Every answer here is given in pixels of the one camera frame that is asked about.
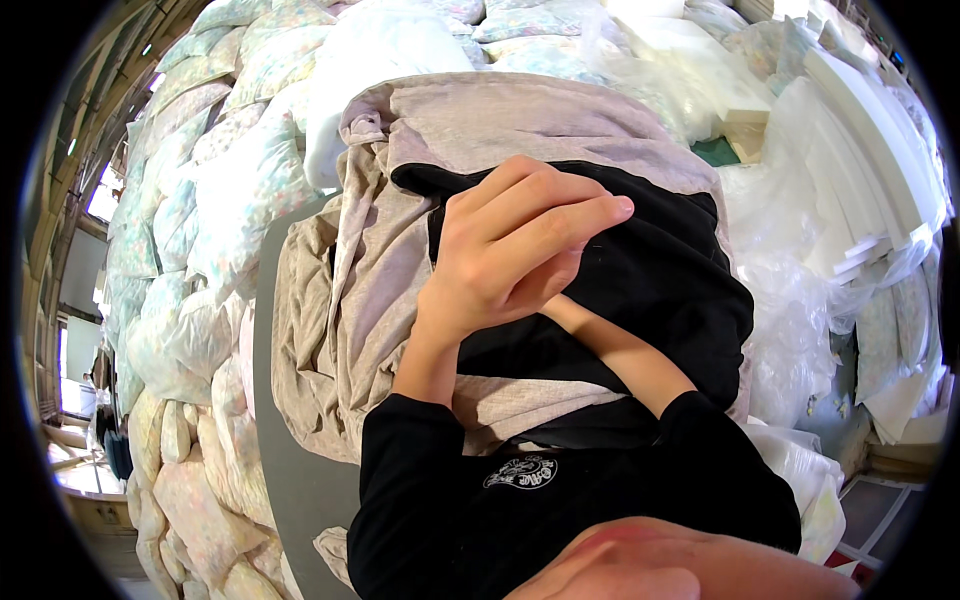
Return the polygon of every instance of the person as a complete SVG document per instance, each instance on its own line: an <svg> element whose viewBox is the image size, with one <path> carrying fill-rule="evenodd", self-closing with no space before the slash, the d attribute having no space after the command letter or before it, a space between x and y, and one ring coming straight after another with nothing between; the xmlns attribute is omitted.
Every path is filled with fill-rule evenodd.
<svg viewBox="0 0 960 600"><path fill-rule="evenodd" d="M796 556L789 486L675 364L562 294L635 206L525 156L446 204L392 393L366 417L348 571L361 598L852 598ZM461 343L540 312L660 422L653 445L463 456Z"/></svg>

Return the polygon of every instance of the black long sleeve shirt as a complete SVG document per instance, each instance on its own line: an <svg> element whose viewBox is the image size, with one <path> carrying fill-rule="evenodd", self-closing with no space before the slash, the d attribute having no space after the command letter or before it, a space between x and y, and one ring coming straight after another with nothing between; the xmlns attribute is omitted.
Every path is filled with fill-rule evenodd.
<svg viewBox="0 0 960 600"><path fill-rule="evenodd" d="M444 406L391 395L364 423L361 508L348 533L364 599L500 599L591 525L654 516L796 553L790 487L697 392L660 417L658 444L463 456Z"/></svg>

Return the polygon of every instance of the sleeve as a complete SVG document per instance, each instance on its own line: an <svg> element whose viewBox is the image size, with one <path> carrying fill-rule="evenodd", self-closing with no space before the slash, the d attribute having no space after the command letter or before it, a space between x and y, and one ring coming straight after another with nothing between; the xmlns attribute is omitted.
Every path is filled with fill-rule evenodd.
<svg viewBox="0 0 960 600"><path fill-rule="evenodd" d="M793 491L716 405L699 392L681 394L660 416L660 431L660 443L685 465L677 486L696 502L693 526L793 554L800 550Z"/></svg>
<svg viewBox="0 0 960 600"><path fill-rule="evenodd" d="M461 505L454 480L463 447L463 426L440 404L393 394L367 415L360 511L347 537L360 597L405 597L430 580L436 586L439 562L450 556L438 536Z"/></svg>

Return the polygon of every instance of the gray table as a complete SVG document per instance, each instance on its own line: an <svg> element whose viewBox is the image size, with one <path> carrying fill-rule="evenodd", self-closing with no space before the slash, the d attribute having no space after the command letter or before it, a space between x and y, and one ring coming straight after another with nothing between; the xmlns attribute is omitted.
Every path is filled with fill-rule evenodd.
<svg viewBox="0 0 960 600"><path fill-rule="evenodd" d="M270 346L276 264L287 230L295 222L320 212L332 197L280 217L268 228L260 252L253 328L253 395L263 474L276 529L305 600L357 597L333 576L314 549L313 539L327 527L349 527L353 521L360 508L360 467L308 452L290 435L274 404Z"/></svg>

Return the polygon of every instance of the fingernail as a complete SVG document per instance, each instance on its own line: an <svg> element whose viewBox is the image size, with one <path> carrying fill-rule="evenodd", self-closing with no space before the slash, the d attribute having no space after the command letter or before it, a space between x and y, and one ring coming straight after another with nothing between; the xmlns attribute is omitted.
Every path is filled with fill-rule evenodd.
<svg viewBox="0 0 960 600"><path fill-rule="evenodd" d="M620 210L623 211L623 214L631 215L634 213L634 201L627 196L618 196L617 199L620 202Z"/></svg>

